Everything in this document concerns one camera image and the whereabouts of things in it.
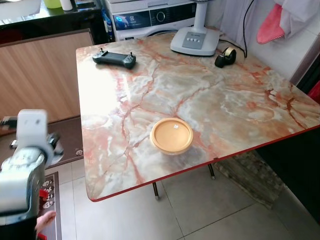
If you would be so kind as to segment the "red plastic stool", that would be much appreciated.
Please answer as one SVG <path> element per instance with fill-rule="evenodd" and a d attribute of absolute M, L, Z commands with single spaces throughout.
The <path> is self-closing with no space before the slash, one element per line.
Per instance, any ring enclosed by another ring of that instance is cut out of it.
<path fill-rule="evenodd" d="M 55 181 L 52 178 L 46 179 L 39 190 L 39 217 L 44 217 L 46 213 L 55 212 Z M 36 236 L 36 240 L 57 240 L 57 217 L 54 216 L 49 224 L 42 228 Z"/>

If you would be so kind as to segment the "red hanging cloth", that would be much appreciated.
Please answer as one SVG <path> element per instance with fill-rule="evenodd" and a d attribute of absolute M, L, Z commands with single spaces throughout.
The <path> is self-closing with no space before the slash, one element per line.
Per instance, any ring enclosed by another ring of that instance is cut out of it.
<path fill-rule="evenodd" d="M 313 87 L 307 93 L 311 99 L 313 99 L 316 103 L 320 103 L 320 81 L 316 82 Z"/>

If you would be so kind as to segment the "wooden cabinet black top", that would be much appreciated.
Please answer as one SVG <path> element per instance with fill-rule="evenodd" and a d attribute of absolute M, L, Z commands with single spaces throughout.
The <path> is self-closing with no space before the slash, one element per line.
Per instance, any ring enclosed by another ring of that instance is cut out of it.
<path fill-rule="evenodd" d="M 46 110 L 50 122 L 80 115 L 76 50 L 110 41 L 102 8 L 39 12 L 0 20 L 0 117 Z"/>

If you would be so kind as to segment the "person bare foot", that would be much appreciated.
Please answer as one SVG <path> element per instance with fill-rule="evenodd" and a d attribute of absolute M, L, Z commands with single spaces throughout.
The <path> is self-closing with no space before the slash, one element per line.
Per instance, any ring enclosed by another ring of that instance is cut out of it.
<path fill-rule="evenodd" d="M 55 221 L 56 217 L 57 212 L 54 210 L 44 212 L 42 215 L 37 217 L 35 225 L 36 234 L 41 233 L 41 231 L 43 231 L 47 226 L 50 226 L 50 224 Z"/>

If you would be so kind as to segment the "black handheld controller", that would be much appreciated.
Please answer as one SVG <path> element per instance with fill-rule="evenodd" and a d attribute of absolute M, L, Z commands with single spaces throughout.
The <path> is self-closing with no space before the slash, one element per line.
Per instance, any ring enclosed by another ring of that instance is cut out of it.
<path fill-rule="evenodd" d="M 121 66 L 126 69 L 132 69 L 135 64 L 137 64 L 137 57 L 135 57 L 133 52 L 128 54 L 118 54 L 101 48 L 98 53 L 92 55 L 92 58 L 96 64 Z"/>

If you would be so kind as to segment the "grey egg tray stack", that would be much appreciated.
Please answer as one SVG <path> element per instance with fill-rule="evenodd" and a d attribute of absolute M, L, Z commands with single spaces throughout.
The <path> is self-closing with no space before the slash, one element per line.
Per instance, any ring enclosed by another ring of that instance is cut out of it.
<path fill-rule="evenodd" d="M 254 150 L 218 161 L 213 167 L 268 210 L 285 188 L 281 178 Z"/>

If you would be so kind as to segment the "orange round bowl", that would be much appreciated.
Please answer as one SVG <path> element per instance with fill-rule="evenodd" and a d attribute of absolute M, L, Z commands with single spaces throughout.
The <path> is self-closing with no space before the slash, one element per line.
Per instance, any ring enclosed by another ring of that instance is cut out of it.
<path fill-rule="evenodd" d="M 150 140 L 164 154 L 183 154 L 194 141 L 194 130 L 180 118 L 163 118 L 151 128 Z"/>

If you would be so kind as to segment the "blue bottle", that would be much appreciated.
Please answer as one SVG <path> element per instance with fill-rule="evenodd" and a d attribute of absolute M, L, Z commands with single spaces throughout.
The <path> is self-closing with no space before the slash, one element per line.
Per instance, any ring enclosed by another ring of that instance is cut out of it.
<path fill-rule="evenodd" d="M 115 36 L 114 36 L 114 29 L 113 29 L 111 15 L 109 14 L 109 11 L 105 8 L 102 9 L 102 17 L 103 17 L 103 25 L 107 34 L 108 42 L 114 42 Z"/>

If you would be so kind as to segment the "marble pattern table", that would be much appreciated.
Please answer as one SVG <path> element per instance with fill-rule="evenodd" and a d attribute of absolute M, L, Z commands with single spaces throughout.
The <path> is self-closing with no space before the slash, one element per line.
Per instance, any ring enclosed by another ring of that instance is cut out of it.
<path fill-rule="evenodd" d="M 320 105 L 258 58 L 224 68 L 212 57 L 178 54 L 171 34 L 78 48 L 86 194 L 99 202 L 294 137 L 320 126 Z M 135 55 L 127 69 L 97 64 L 103 49 Z M 167 155 L 150 132 L 164 118 L 194 131 L 185 153 Z"/>

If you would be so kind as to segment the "white hanging cloth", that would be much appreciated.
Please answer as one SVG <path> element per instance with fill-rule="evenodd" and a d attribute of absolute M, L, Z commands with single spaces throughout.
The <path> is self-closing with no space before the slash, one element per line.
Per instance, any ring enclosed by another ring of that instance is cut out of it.
<path fill-rule="evenodd" d="M 319 13 L 320 0 L 274 0 L 281 7 L 279 27 L 291 38 Z"/>

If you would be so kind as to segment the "white bottle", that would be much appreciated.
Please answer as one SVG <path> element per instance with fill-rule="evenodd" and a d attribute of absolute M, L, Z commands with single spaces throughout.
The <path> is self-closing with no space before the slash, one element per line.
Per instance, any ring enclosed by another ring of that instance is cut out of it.
<path fill-rule="evenodd" d="M 64 11 L 73 10 L 73 3 L 71 0 L 59 0 L 59 3 Z"/>

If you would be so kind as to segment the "green cup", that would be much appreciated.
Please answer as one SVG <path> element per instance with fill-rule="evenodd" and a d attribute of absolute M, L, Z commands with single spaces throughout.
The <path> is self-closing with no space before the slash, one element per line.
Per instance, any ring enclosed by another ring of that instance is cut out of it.
<path fill-rule="evenodd" d="M 42 0 L 47 9 L 60 9 L 62 4 L 60 0 Z"/>

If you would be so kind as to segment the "black tape dispenser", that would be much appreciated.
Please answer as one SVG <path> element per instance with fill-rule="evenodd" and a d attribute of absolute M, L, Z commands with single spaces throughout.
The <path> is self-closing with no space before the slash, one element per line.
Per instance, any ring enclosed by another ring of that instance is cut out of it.
<path fill-rule="evenodd" d="M 215 58 L 214 65 L 219 68 L 225 66 L 231 66 L 235 63 L 237 58 L 237 50 L 231 46 L 228 46 L 221 54 L 218 54 Z"/>

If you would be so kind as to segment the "white washing machine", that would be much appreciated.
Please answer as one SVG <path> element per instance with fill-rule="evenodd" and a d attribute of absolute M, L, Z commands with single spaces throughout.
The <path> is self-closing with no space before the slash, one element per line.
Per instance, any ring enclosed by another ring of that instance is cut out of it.
<path fill-rule="evenodd" d="M 176 32 L 194 25 L 191 0 L 103 0 L 115 41 Z"/>

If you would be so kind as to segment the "grey standing fan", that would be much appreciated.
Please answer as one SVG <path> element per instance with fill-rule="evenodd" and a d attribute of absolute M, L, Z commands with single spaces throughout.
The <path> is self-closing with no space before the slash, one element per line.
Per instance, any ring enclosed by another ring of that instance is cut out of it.
<path fill-rule="evenodd" d="M 176 32 L 170 50 L 197 57 L 212 57 L 218 46 L 221 32 L 206 27 L 208 3 L 213 0 L 192 0 L 196 3 L 194 25 L 183 27 Z"/>

